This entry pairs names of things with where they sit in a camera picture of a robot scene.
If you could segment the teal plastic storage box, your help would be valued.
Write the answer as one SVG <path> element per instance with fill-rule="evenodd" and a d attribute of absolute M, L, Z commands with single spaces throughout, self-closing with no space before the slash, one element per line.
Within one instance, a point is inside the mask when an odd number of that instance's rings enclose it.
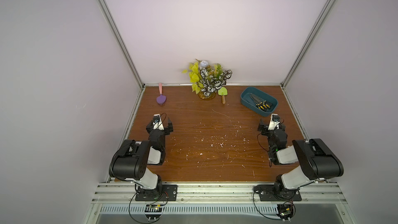
<path fill-rule="evenodd" d="M 278 107 L 278 101 L 273 96 L 255 88 L 248 87 L 240 95 L 241 103 L 255 113 L 268 117 Z"/>

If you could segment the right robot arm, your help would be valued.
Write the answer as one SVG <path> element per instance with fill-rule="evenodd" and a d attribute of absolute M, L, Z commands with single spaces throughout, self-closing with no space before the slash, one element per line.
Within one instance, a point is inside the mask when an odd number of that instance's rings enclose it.
<path fill-rule="evenodd" d="M 279 119 L 269 124 L 260 120 L 258 131 L 267 137 L 271 165 L 298 163 L 295 169 L 276 177 L 271 190 L 274 195 L 286 198 L 288 194 L 295 195 L 303 186 L 344 174 L 343 164 L 322 139 L 294 140 L 288 146 L 288 136 Z"/>

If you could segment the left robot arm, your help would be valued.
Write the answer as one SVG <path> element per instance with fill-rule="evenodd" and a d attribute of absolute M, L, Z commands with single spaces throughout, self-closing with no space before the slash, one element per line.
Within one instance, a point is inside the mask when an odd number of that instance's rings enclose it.
<path fill-rule="evenodd" d="M 173 124 L 155 114 L 146 126 L 147 140 L 124 140 L 115 152 L 109 165 L 109 176 L 121 181 L 132 181 L 138 187 L 138 194 L 155 198 L 162 196 L 161 176 L 150 171 L 150 166 L 161 166 L 166 158 L 166 136 L 174 131 Z"/>

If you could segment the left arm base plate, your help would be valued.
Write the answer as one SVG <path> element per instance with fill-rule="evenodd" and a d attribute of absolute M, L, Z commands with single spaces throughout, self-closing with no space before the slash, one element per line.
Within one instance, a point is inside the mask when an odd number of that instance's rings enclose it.
<path fill-rule="evenodd" d="M 158 186 L 156 189 L 143 189 L 138 188 L 135 195 L 135 201 L 140 202 L 156 202 L 156 201 L 176 201 L 178 193 L 177 185 L 163 184 Z"/>

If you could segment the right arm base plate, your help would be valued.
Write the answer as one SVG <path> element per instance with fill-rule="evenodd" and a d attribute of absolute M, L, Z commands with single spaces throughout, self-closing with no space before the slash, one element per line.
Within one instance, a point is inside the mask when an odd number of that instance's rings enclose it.
<path fill-rule="evenodd" d="M 255 195 L 258 195 L 262 202 L 295 202 L 302 201 L 299 191 L 289 189 L 277 189 L 274 185 L 256 185 L 252 188 Z"/>

